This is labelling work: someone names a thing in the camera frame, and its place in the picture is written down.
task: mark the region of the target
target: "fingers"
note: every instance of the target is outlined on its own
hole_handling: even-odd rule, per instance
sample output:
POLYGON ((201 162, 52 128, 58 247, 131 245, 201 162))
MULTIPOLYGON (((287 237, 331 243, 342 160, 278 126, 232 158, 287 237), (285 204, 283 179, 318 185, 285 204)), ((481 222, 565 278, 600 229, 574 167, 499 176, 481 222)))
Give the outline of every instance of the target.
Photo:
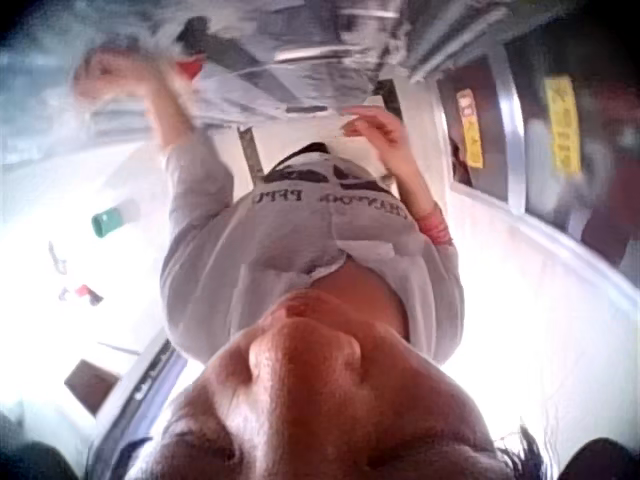
POLYGON ((384 156, 384 154, 387 153, 389 150, 389 142, 377 128, 362 118, 355 119, 354 127, 378 150, 380 155, 384 156))
POLYGON ((404 129, 404 124, 402 123, 402 121, 393 113, 385 110, 383 107, 372 105, 353 106, 343 109, 342 113, 347 115, 358 115, 362 117, 375 118, 378 121, 384 123, 388 128, 404 129))
POLYGON ((349 120, 342 126, 342 133, 345 137, 361 137, 360 130, 356 127, 357 118, 349 120))

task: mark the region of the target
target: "yellow label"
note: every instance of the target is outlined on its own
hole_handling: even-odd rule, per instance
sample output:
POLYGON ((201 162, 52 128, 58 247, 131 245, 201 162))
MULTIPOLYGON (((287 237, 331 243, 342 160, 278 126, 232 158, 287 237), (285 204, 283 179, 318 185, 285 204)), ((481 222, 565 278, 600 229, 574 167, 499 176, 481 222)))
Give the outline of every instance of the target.
POLYGON ((482 141, 480 140, 480 124, 478 123, 478 112, 473 92, 469 89, 462 90, 458 92, 457 98, 467 152, 467 165, 473 168, 483 168, 484 156, 482 155, 482 141))
POLYGON ((580 127, 571 78, 568 75, 547 77, 544 88, 549 104, 556 170, 565 175, 577 175, 581 171, 580 127))

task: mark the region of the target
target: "nose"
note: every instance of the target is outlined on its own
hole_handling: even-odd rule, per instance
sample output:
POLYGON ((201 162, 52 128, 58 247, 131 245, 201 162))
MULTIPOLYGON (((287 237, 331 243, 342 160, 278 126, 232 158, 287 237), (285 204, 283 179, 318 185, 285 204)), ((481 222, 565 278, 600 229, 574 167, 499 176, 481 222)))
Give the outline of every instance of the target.
POLYGON ((284 385, 279 383, 295 389, 335 388, 359 377, 360 344, 315 320, 287 318, 252 343, 249 366, 256 381, 277 387, 281 395, 284 385))

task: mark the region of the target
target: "raised arm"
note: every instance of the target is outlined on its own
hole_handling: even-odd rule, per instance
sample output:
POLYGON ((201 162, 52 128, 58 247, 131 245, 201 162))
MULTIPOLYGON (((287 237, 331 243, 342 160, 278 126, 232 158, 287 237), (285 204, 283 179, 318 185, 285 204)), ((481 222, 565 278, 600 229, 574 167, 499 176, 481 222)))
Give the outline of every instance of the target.
POLYGON ((402 203, 420 232, 434 245, 424 249, 423 257, 431 277, 437 319, 433 358, 444 363, 460 344, 464 323, 464 290, 449 227, 418 168, 400 119, 380 107, 353 107, 345 113, 357 117, 347 122, 344 134, 363 136, 374 146, 382 163, 396 178, 402 203))
POLYGON ((411 152, 407 130, 398 117, 381 107, 351 107, 344 113, 357 115, 347 122, 347 137, 365 137, 378 151, 380 160, 395 177, 400 199, 416 220, 420 231, 434 245, 452 245, 447 222, 442 215, 411 152))
POLYGON ((91 53, 74 76, 76 95, 103 102, 116 96, 141 98, 167 159, 172 233, 201 226, 228 207, 233 178, 205 132, 197 131, 167 79, 166 69, 140 54, 118 50, 91 53))

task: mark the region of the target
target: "black hair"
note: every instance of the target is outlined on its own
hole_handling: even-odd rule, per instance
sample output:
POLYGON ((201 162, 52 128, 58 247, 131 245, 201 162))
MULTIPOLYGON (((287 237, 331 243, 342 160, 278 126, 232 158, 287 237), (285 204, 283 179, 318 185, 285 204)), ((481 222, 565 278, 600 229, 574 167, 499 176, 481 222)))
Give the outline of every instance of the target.
POLYGON ((546 465, 540 447, 535 437, 524 425, 520 425, 520 451, 498 447, 498 455, 513 473, 515 480, 547 480, 550 478, 549 467, 546 465))

